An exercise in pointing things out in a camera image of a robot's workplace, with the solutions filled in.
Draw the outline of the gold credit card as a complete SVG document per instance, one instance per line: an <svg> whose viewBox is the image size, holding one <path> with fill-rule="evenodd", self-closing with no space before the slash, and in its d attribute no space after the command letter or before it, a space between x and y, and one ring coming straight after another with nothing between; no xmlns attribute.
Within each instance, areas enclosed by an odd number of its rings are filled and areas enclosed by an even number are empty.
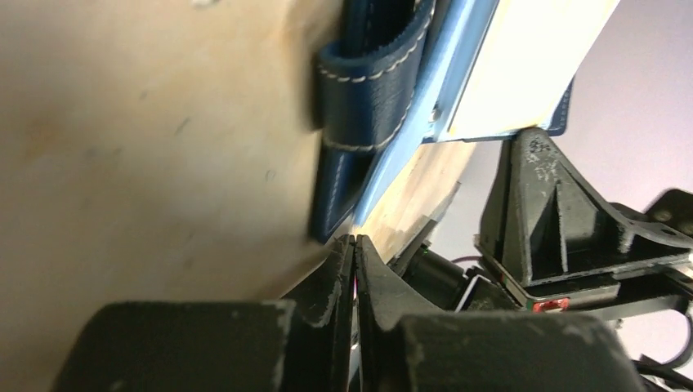
<svg viewBox="0 0 693 392"><path fill-rule="evenodd" d="M538 126L557 107L616 1L501 1L450 128L454 139Z"/></svg>

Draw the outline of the navy blue card holder wallet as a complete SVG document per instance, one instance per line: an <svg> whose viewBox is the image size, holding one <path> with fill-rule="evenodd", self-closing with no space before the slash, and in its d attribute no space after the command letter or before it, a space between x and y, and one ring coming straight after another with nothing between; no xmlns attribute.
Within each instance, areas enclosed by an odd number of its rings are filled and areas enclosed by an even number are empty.
<svg viewBox="0 0 693 392"><path fill-rule="evenodd" d="M325 243L362 225L420 145L449 131L501 1L349 1L340 38L317 55L323 123L309 232ZM575 76L536 127L566 130Z"/></svg>

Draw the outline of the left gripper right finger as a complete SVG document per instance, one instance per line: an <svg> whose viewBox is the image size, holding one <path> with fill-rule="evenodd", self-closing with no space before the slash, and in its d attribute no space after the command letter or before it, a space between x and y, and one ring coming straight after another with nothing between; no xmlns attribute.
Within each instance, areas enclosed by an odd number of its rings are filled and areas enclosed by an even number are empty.
<svg viewBox="0 0 693 392"><path fill-rule="evenodd" d="M642 391L616 335L579 313L444 311L355 240L364 391Z"/></svg>

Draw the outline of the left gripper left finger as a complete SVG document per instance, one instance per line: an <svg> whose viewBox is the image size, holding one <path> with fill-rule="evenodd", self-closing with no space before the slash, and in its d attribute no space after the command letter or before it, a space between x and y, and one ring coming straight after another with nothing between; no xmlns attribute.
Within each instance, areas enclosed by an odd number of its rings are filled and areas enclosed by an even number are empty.
<svg viewBox="0 0 693 392"><path fill-rule="evenodd" d="M355 240L283 298L112 303L84 326L54 391L345 391Z"/></svg>

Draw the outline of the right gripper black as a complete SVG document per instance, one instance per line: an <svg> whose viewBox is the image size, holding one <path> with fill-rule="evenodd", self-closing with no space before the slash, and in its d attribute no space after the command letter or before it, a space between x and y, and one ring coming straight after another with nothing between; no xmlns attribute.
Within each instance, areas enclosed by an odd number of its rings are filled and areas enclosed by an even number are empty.
<svg viewBox="0 0 693 392"><path fill-rule="evenodd" d="M679 354L633 362L648 391L692 391L692 379L677 371L692 360L692 267L680 265L692 250L692 193L668 189L644 214L609 203L547 132L531 128L503 142L482 213L478 245L495 261L438 255L426 240L435 226L430 220L400 256L400 276L434 305L456 313L582 311L612 326L675 310L688 327ZM529 288L513 286L505 270ZM589 277L571 279L580 276Z"/></svg>

